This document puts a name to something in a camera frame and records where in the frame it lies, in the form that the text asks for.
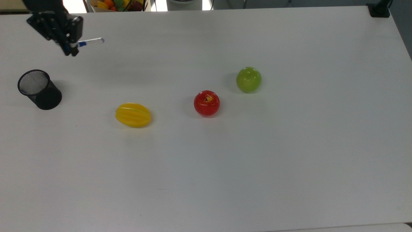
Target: black mesh pencil holder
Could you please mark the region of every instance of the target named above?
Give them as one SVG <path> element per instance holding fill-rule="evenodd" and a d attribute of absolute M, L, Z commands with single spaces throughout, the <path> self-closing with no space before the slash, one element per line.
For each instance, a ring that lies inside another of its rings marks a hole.
<path fill-rule="evenodd" d="M 56 107 L 61 101 L 61 92 L 50 80 L 49 75 L 42 70 L 35 69 L 21 76 L 17 87 L 21 94 L 32 100 L 43 110 Z"/>

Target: red apple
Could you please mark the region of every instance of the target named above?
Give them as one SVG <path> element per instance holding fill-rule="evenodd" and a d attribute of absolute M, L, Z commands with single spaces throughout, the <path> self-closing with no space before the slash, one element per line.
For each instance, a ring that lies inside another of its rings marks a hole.
<path fill-rule="evenodd" d="M 214 115 L 220 107 L 219 97 L 210 90 L 200 92 L 194 98 L 194 109 L 201 115 L 209 117 Z"/>
<path fill-rule="evenodd" d="M 132 2 L 130 4 L 130 10 L 129 11 L 142 11 L 143 10 L 143 5 L 140 2 Z"/>

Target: robotic arm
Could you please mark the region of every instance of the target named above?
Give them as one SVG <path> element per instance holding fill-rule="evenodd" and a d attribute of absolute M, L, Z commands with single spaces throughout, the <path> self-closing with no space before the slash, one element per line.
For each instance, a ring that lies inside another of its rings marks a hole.
<path fill-rule="evenodd" d="M 23 0 L 33 15 L 27 19 L 46 40 L 54 40 L 66 56 L 79 53 L 75 43 L 82 36 L 83 18 L 70 15 L 63 0 Z"/>

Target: table surface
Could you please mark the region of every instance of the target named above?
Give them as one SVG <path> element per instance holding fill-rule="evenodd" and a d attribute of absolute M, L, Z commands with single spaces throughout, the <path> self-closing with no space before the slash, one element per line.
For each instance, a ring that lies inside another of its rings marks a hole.
<path fill-rule="evenodd" d="M 1 0 L 0 12 L 28 11 L 22 0 Z"/>
<path fill-rule="evenodd" d="M 0 16 L 0 230 L 258 232 L 412 221 L 412 62 L 364 6 L 85 14 L 65 57 Z M 260 89 L 236 74 L 253 66 Z M 62 91 L 42 111 L 28 70 Z M 221 108 L 202 118 L 194 96 Z M 125 102 L 153 120 L 128 128 Z"/>

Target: green apple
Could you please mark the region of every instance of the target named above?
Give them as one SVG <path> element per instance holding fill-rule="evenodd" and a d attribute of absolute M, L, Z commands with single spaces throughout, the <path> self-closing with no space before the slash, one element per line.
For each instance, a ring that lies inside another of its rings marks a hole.
<path fill-rule="evenodd" d="M 243 92 L 253 92 L 257 90 L 261 81 L 262 76 L 260 72 L 252 67 L 242 69 L 236 78 L 237 86 L 239 86 Z"/>

